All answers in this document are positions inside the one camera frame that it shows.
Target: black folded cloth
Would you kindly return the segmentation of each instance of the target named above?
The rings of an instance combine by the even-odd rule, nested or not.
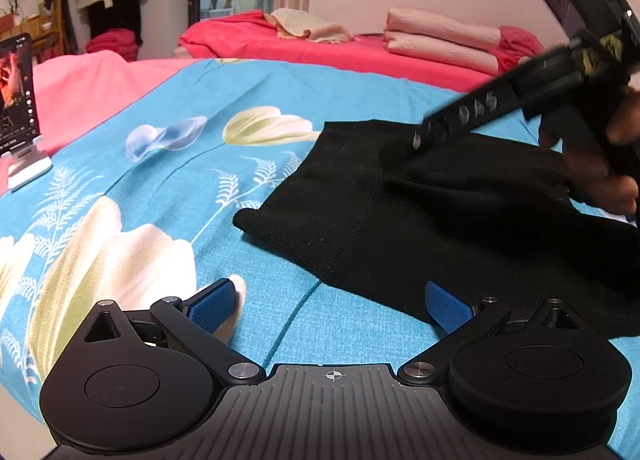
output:
[[[635,227],[577,211],[562,157],[468,134],[393,169],[415,127],[328,122],[298,170],[234,225],[324,283],[429,320],[429,280],[527,316],[565,300],[604,336],[640,334]]]

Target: pink bed sheet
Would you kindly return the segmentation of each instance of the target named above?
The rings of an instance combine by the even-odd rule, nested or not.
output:
[[[33,69],[40,131],[38,145],[49,156],[113,117],[149,93],[188,59],[127,63],[114,52],[69,55],[50,59]],[[9,161],[0,161],[0,195],[7,191]]]
[[[268,59],[373,72],[396,78],[468,92],[492,79],[483,72],[387,52],[382,37],[358,36],[340,44],[281,39],[260,10],[201,21],[178,43],[194,58]]]

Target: blue bed sheet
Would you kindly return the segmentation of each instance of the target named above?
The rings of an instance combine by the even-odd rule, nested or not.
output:
[[[429,325],[252,246],[232,217],[296,169],[324,122],[419,122],[454,96],[284,62],[183,69],[63,148],[49,174],[0,198],[0,251],[12,258],[3,275],[0,256],[0,382],[41,419],[42,378],[95,300],[148,306],[231,274],[244,278],[247,296],[230,344],[267,370],[278,362],[397,368],[436,341]],[[535,144],[537,129],[515,112],[479,131]],[[640,338],[614,344],[640,368]],[[627,460],[640,458],[639,390],[634,381],[611,440]]]

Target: black handheld device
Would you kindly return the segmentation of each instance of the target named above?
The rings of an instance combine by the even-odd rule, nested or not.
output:
[[[618,459],[606,444],[630,365],[559,299],[515,320],[485,298],[397,372],[267,376],[211,334],[233,310],[230,284],[146,311],[98,302],[42,386],[59,444],[47,460]]]
[[[19,151],[40,136],[29,34],[0,41],[0,93],[0,154],[3,154]]]
[[[626,0],[545,0],[568,45],[537,56],[425,116],[402,158],[445,144],[519,108],[579,149],[600,148],[610,168],[640,183],[640,142],[609,143],[605,128],[640,69],[640,23]]]

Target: finger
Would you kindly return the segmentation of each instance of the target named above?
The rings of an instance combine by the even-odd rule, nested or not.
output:
[[[638,184],[630,176],[609,176],[585,187],[593,201],[614,215],[632,215],[636,212]]]
[[[558,137],[549,133],[544,128],[540,127],[538,129],[538,145],[540,146],[540,148],[543,148],[544,150],[550,150],[558,143],[558,140],[560,140]]]
[[[630,90],[607,125],[612,144],[624,146],[640,140],[640,92]]]
[[[591,182],[609,176],[609,163],[601,153],[563,148],[562,154],[576,182]]]

